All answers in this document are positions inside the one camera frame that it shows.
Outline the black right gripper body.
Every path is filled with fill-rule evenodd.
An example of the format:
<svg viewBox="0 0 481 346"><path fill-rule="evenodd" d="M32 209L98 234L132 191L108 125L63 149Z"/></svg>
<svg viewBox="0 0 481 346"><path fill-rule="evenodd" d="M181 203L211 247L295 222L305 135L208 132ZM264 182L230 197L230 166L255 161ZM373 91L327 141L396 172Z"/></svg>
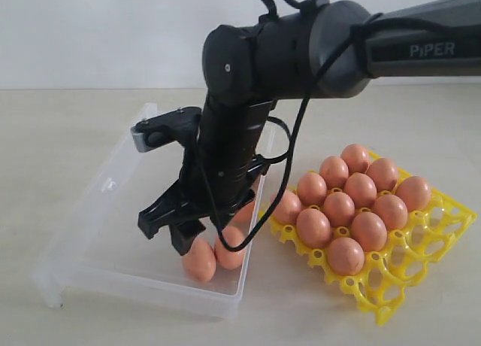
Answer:
<svg viewBox="0 0 481 346"><path fill-rule="evenodd" d="M255 201L256 183L268 169L266 158L256 154L245 173L230 180L226 171L210 171L198 147L186 148L179 179L169 187L178 190L182 198L181 223L209 217L216 226L227 225L243 206Z"/></svg>

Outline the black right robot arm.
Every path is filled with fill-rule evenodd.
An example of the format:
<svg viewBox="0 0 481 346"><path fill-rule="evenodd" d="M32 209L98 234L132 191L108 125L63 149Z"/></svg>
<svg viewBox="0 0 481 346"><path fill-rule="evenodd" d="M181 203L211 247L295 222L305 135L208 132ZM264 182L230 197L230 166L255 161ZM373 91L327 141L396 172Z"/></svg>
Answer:
<svg viewBox="0 0 481 346"><path fill-rule="evenodd" d="M222 231L254 199L252 185L275 159L256 153L276 103L347 99L379 77L480 73L480 0L439 0L387 14L351 1L273 0L254 26L221 25L206 38L202 108L185 107L132 128L138 151L172 142L183 149L178 179L138 215L152 238L167 226L179 254L207 217Z"/></svg>

